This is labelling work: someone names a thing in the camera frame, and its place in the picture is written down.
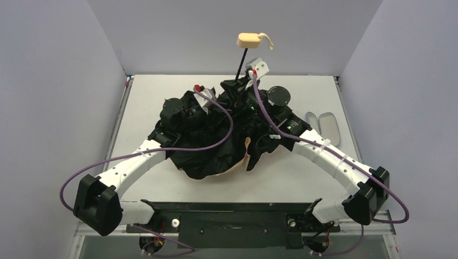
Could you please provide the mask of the beige folding umbrella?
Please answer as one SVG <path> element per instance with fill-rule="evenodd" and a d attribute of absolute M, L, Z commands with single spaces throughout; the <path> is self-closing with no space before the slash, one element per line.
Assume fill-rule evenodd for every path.
<path fill-rule="evenodd" d="M 239 70 L 245 71 L 246 63 L 242 60 Z M 250 158 L 247 150 L 251 140 L 247 133 L 235 128 L 225 88 L 253 84 L 253 79 L 245 71 L 244 76 L 223 80 L 221 93 L 205 87 L 212 89 L 216 97 L 208 115 L 198 105 L 194 88 L 180 98 L 164 101 L 154 130 L 160 128 L 180 136 L 173 145 L 162 148 L 166 148 L 166 156 L 188 177 L 200 180 L 227 173 L 237 165 L 244 165 L 247 170 Z"/>

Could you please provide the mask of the lilac umbrella case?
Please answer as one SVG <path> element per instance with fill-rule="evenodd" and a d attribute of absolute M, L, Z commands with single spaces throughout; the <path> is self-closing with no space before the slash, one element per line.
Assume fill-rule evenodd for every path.
<path fill-rule="evenodd" d="M 313 112 L 305 114 L 305 122 L 311 125 L 322 137 L 329 139 L 331 144 L 339 147 L 341 134 L 335 115 L 331 112 L 316 116 Z"/>

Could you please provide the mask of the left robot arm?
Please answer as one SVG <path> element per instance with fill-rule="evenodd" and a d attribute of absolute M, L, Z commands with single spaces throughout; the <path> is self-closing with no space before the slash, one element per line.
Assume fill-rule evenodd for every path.
<path fill-rule="evenodd" d="M 123 201 L 125 192 L 153 166 L 165 161 L 161 147 L 173 145 L 178 134 L 156 128 L 137 148 L 131 158 L 98 174 L 86 175 L 78 185 L 73 214 L 101 236 L 112 233 L 118 226 L 146 224 L 154 214 L 142 201 Z"/>

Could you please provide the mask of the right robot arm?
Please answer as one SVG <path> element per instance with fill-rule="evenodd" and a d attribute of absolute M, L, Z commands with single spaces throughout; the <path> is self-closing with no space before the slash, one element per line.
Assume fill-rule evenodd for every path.
<path fill-rule="evenodd" d="M 333 146 L 293 113 L 288 105 L 291 95 L 282 86 L 267 91 L 254 86 L 229 86 L 225 90 L 235 128 L 251 140 L 247 170 L 254 168 L 262 154 L 282 145 L 323 169 L 346 191 L 341 197 L 315 200 L 308 211 L 312 219 L 322 224 L 352 219 L 364 226 L 375 220 L 390 196 L 387 170 L 364 165 Z"/>

